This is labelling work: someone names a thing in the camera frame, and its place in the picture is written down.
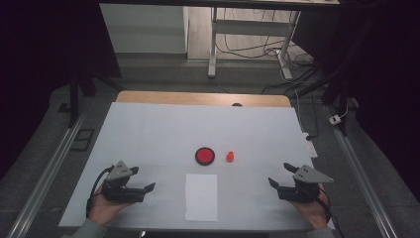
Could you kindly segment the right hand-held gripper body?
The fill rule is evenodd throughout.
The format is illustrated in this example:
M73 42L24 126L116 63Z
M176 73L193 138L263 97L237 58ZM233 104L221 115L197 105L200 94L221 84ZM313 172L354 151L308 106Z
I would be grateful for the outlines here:
M292 174L294 187L280 186L277 192L280 199L298 203L313 202L320 194L320 183L330 183L334 180L323 173L303 165Z

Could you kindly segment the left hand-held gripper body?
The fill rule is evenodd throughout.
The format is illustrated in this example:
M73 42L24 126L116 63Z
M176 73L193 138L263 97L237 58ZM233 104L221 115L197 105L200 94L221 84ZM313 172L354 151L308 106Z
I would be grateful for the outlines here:
M127 187L127 182L131 176L133 175L130 168L123 161L119 161L103 181L102 194L112 202L142 202L146 195L144 189Z

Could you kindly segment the round red ink pad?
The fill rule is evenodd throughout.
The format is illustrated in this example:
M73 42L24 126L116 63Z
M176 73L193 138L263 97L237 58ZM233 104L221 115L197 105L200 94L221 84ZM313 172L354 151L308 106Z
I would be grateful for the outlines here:
M199 148L195 153L195 161L201 166L209 166L215 160L215 153L208 147Z

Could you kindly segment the person's right hand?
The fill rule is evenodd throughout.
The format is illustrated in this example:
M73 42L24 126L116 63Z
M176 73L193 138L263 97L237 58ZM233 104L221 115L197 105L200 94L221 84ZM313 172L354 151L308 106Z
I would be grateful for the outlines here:
M316 230L328 227L326 211L317 201L310 203L291 201L291 204L299 211L300 215L312 229Z

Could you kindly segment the person's left hand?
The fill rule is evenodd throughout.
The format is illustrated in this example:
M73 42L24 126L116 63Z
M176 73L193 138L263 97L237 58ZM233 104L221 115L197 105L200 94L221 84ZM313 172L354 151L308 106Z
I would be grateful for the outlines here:
M109 224L114 220L118 213L130 203L112 202L105 198L101 191L94 192L88 218L101 226Z

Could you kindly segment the white power strip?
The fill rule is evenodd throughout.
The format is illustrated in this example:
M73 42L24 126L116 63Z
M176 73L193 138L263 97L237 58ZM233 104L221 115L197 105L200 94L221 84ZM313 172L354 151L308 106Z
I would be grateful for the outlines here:
M309 156L312 159L316 159L318 157L318 154L316 152L314 144L312 143L312 137L308 133L304 133L303 137L304 137L304 139L307 143L307 149L308 149Z

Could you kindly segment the large white table cover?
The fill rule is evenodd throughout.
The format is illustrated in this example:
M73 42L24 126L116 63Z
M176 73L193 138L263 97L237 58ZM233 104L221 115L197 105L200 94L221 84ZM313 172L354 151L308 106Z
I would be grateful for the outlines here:
M209 166L195 161L199 148L215 153ZM235 154L226 161L229 151ZM281 200L268 178L294 184L283 163L311 162L296 113L284 107L243 107L113 103L79 182L60 221L77 227L86 199L104 169L124 161L139 167L130 187L153 182L144 201L124 209L113 226L160 231L304 231L308 224ZM218 220L185 219L187 174L216 175Z

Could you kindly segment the small white paper sheet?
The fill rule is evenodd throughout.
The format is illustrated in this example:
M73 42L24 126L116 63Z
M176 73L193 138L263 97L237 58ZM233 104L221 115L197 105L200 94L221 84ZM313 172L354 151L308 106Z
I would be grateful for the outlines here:
M218 179L216 175L187 174L185 182L185 219L218 220Z

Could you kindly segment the black metal stand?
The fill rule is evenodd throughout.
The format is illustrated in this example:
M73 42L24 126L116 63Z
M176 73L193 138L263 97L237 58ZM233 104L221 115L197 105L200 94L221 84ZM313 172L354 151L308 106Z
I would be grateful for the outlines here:
M110 86L118 92L124 90L124 87L122 85L113 81L110 77L106 76L105 74L100 73L98 70L95 70L91 67L76 67L69 77L69 128L72 128L75 125L76 120L79 117L78 89L81 89L84 95L88 97L93 97L96 94L96 87L93 83L94 78L99 79L100 81L107 84L108 86Z
M342 47L330 56L330 60L336 57L337 64L335 70L326 74L322 79L310 85L293 96L296 99L326 85L327 89L321 96L324 105L332 105L339 99L339 118L341 121L336 124L344 137L348 136L346 129L346 115L348 113L350 72L356 62L356 57L360 52L368 33L372 29L377 17L376 15L362 14L361 22L354 24L354 31L343 42Z

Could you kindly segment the white cabinet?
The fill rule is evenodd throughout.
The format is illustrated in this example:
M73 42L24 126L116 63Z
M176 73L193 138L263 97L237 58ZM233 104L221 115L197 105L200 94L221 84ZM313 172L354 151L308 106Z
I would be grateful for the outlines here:
M100 8L116 53L187 53L187 7L101 3Z

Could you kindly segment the black curtain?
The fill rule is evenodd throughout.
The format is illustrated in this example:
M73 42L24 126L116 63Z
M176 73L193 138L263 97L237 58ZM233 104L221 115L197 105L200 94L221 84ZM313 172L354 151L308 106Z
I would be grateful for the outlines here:
M0 179L76 71L121 75L102 0L0 0Z
M375 17L345 76L356 118L420 202L420 0L340 0L343 12L303 12L293 41L331 73Z

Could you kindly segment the aluminium floor rail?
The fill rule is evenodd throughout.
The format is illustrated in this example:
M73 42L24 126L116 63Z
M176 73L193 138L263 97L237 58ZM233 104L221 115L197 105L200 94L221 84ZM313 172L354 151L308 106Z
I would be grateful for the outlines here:
M38 179L34 189L26 200L21 212L15 220L11 230L6 238L25 238L37 213L39 212L52 184L60 170L60 167L75 139L87 111L91 105L92 99L82 99L79 104L79 113L70 128L67 128L59 144L54 150L46 168Z
M355 144L350 138L350 134L344 135L342 130L337 125L329 123L333 130L338 144L345 156L349 168L361 190L363 198L367 204L369 213L375 221L375 224L381 234L382 238L400 238L399 234L388 215L383 202L368 177L368 172L363 166L361 153L355 147Z

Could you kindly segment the white desk frame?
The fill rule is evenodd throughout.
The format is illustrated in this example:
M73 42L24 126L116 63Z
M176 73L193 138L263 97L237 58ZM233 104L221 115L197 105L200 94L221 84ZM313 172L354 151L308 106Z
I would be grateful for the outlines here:
M249 35L283 37L284 42L280 50L276 51L276 58L280 64L285 79L291 79L292 74L287 65L285 55L292 39L299 15L302 11L337 10L340 0L99 0L105 4L151 5L151 6L182 6L182 7L210 7L211 16L211 45L209 52L208 77L216 75L216 37L218 34ZM248 20L219 19L219 8L283 10L291 12L291 19L287 23L263 22Z

